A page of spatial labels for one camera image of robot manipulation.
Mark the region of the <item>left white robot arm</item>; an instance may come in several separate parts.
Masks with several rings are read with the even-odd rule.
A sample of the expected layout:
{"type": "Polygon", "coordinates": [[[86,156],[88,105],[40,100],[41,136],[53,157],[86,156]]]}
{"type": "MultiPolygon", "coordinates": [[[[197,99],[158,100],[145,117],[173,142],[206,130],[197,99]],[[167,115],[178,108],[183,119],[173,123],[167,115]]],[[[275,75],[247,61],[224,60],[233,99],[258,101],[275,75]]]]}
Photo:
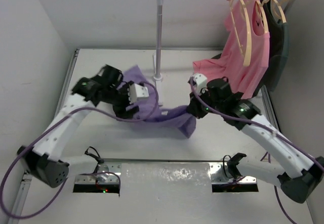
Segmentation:
{"type": "Polygon", "coordinates": [[[120,109],[121,118],[129,120],[137,112],[126,108],[147,99],[149,92],[143,82],[123,82],[120,70],[105,65],[93,77],[82,77],[72,88],[62,109],[31,149],[22,146],[18,154],[31,175],[51,188],[60,186],[68,177],[94,173],[103,163],[89,153],[63,158],[62,152],[81,122],[104,102],[120,109]]]}

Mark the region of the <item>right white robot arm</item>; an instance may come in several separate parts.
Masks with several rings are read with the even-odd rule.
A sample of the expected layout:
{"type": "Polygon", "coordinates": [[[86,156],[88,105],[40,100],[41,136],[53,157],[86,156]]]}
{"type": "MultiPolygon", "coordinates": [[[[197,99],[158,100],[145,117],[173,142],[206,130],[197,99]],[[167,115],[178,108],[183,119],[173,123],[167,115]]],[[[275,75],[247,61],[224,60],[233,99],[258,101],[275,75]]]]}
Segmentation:
{"type": "Polygon", "coordinates": [[[252,176],[280,188],[297,203],[304,203],[323,179],[323,157],[314,158],[279,132],[242,93],[233,93],[228,78],[207,81],[196,73],[189,78],[190,104],[187,112],[198,119],[209,113],[220,115],[238,131],[255,140],[278,164],[254,161],[236,153],[226,162],[223,174],[237,180],[252,176]]]}

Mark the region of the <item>purple t shirt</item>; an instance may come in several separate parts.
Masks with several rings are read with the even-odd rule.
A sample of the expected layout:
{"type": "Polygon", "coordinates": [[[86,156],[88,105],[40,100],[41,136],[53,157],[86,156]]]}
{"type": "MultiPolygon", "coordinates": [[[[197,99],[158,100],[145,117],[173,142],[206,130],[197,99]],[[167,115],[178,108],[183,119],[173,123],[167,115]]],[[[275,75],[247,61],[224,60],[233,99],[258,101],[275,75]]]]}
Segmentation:
{"type": "Polygon", "coordinates": [[[135,129],[153,129],[153,128],[176,128],[186,138],[190,138],[196,129],[196,118],[186,112],[186,105],[176,108],[164,108],[158,106],[155,108],[156,93],[150,86],[147,87],[149,98],[138,101],[131,105],[128,109],[138,107],[139,111],[134,114],[133,119],[142,119],[149,113],[151,116],[137,123],[134,123],[135,129]]]}

